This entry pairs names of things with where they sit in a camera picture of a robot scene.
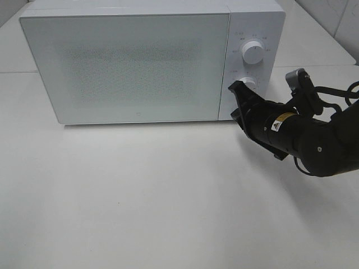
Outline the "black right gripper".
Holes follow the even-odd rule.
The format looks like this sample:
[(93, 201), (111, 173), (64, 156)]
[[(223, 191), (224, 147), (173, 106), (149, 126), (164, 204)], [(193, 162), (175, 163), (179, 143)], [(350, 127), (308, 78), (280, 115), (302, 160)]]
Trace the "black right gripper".
[(243, 81), (235, 81), (228, 90), (234, 94), (238, 106), (231, 112), (232, 119), (238, 123), (250, 140), (271, 152), (278, 160), (284, 160), (288, 153), (279, 146), (273, 146), (269, 142), (268, 133), (278, 116), (294, 113), (294, 109), (283, 103), (263, 99)]

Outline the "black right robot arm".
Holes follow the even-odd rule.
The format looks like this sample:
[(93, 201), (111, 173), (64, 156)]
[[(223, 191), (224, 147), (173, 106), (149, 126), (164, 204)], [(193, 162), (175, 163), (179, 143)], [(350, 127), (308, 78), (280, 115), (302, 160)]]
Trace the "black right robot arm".
[(311, 81), (291, 85), (286, 103), (265, 100), (242, 81), (230, 85), (237, 109), (231, 114), (246, 136), (277, 159), (293, 156), (301, 172), (329, 177), (358, 169), (358, 93), (315, 87)]

